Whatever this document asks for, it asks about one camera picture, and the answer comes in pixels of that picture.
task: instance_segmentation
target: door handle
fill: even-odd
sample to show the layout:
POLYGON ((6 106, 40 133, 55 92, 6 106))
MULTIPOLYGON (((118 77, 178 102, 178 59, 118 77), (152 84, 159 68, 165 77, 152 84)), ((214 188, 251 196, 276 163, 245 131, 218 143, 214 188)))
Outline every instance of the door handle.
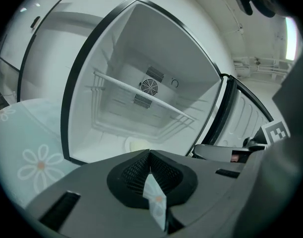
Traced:
POLYGON ((35 25, 37 24, 38 20, 40 19, 40 16, 36 17, 33 21, 33 24, 31 25, 31 28, 34 29, 35 25))

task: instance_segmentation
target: ceiling light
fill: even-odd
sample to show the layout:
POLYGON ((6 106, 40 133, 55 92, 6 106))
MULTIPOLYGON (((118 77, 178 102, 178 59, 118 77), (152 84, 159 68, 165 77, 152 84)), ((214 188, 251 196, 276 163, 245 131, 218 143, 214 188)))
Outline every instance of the ceiling light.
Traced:
POLYGON ((286 25, 287 25, 286 59, 294 60, 297 50, 297 26, 292 18, 286 18, 286 25))

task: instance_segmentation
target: fan grille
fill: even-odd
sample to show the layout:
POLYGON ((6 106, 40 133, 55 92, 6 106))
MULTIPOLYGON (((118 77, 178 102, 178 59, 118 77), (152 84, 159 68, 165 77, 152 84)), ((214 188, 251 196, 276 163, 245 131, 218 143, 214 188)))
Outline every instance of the fan grille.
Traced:
POLYGON ((142 91, 144 93, 148 93, 149 95, 155 95, 158 92, 158 85, 156 83, 156 81, 152 80, 152 79, 146 79, 143 83, 142 83, 142 91))

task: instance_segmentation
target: ceiling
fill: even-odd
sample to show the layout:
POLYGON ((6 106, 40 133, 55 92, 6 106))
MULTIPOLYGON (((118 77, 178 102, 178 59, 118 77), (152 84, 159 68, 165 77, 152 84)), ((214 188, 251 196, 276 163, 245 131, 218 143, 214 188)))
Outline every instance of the ceiling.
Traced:
POLYGON ((243 13, 235 0, 196 0, 215 22, 232 55, 239 78, 281 83, 293 61, 286 60, 285 18, 263 16, 252 5, 243 13))

